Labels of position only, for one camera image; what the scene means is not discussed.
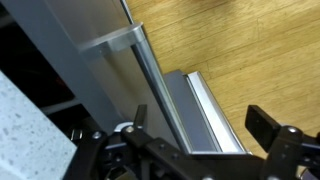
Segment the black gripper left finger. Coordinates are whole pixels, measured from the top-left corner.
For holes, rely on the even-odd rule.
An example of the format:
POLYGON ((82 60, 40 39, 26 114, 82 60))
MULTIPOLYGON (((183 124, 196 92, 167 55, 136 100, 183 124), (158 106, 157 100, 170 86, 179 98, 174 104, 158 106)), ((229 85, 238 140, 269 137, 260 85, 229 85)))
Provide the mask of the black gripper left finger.
POLYGON ((146 114, 147 114, 147 105, 146 104, 139 105, 134 118, 134 125, 137 128, 142 128, 144 126, 146 114))

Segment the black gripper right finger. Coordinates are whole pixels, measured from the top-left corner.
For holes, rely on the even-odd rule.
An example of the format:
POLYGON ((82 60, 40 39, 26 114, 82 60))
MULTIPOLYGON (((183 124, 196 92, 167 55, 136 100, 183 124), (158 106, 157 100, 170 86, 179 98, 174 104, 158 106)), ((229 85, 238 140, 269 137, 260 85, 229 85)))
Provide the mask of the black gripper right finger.
POLYGON ((245 127, 265 152, 269 151, 281 129, 281 125, 258 105, 248 106, 245 127))

